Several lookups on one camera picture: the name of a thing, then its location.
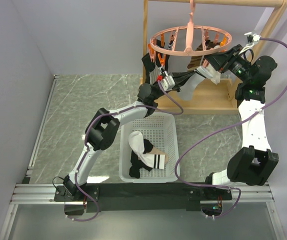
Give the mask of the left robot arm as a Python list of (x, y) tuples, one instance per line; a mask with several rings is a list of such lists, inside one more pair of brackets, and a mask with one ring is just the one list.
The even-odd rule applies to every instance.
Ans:
[(100, 154), (114, 142), (119, 127), (134, 120), (144, 119), (159, 110), (155, 102), (171, 91), (181, 92), (189, 82), (206, 79), (197, 70), (167, 73), (163, 71), (153, 84), (139, 86), (137, 100), (123, 108), (108, 111), (100, 108), (85, 130), (84, 147), (73, 170), (63, 179), (65, 194), (70, 200), (78, 201), (87, 193), (83, 185), (87, 183), (89, 173)]

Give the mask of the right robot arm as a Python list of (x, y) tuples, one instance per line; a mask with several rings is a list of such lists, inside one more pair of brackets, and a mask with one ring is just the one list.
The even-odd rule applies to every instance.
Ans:
[(242, 81), (234, 95), (242, 121), (242, 146), (225, 170), (206, 177), (203, 195), (213, 200), (221, 193), (219, 185), (264, 185), (279, 162), (279, 155), (272, 151), (268, 142), (263, 109), (265, 84), (278, 65), (267, 55), (251, 63), (239, 44), (226, 52), (207, 55), (205, 59), (216, 71), (230, 71)]

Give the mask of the white sock with black stripes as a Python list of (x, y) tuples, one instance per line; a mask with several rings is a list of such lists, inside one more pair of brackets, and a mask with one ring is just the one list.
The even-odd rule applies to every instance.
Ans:
[(217, 85), (221, 80), (221, 73), (216, 71), (210, 64), (207, 67), (202, 65), (197, 67), (194, 70), (194, 74), (180, 87), (180, 91), (177, 93), (179, 98), (184, 101), (190, 101), (193, 98), (196, 87), (205, 79), (209, 79)]

